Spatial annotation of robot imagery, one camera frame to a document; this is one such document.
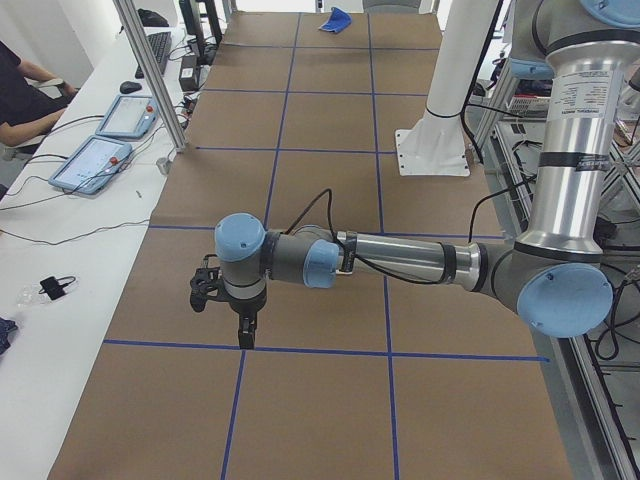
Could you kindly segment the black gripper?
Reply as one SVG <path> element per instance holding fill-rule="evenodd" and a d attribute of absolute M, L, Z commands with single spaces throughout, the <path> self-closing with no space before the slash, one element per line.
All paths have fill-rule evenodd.
<path fill-rule="evenodd" d="M 230 306 L 238 314 L 238 343 L 241 349 L 254 349 L 258 312 L 266 305 L 265 297 L 232 299 Z"/>

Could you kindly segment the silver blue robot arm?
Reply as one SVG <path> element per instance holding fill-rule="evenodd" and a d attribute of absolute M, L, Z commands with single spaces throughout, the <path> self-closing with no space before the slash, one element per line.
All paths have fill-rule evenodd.
<path fill-rule="evenodd" d="M 582 335 L 611 318 L 622 292 L 600 268 L 594 228 L 624 75 L 639 57 L 639 5 L 519 1 L 512 34 L 518 69 L 551 76 L 552 89 L 532 212 L 511 246 L 337 232 L 300 220 L 268 230 L 236 213 L 215 227 L 218 266 L 202 265 L 191 279 L 193 309 L 209 301 L 230 305 L 239 317 L 239 345 L 251 349 L 269 281 L 329 288 L 338 275 L 368 268 L 490 296 L 551 337 Z"/>

